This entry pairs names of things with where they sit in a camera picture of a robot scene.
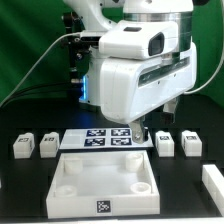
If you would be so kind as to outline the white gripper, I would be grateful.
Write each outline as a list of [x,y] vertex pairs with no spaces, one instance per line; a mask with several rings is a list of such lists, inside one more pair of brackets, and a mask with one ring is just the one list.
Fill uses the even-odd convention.
[[132,140],[143,144],[148,129],[138,119],[163,106],[165,124],[175,121],[178,97],[196,81],[196,46],[180,53],[180,59],[163,66],[162,57],[145,61],[107,58],[100,70],[100,107],[110,121],[129,124]]

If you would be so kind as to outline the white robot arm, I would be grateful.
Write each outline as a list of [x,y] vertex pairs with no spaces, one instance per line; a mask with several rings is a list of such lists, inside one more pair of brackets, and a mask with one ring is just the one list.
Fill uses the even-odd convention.
[[192,42],[193,0],[63,0],[81,19],[89,44],[84,101],[110,121],[127,124],[132,140],[145,141],[144,116],[196,81]]

